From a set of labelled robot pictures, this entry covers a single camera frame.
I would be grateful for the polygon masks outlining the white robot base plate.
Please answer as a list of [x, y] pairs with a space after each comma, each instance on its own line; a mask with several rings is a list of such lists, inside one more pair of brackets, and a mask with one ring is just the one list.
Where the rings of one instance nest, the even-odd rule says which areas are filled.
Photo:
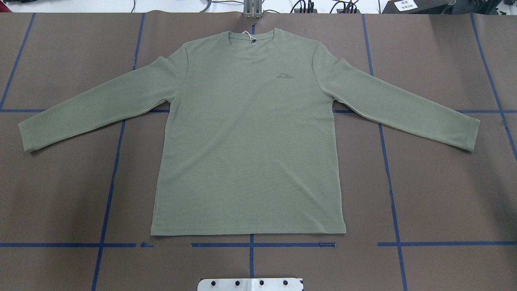
[[207, 278], [198, 291], [303, 291], [302, 278]]

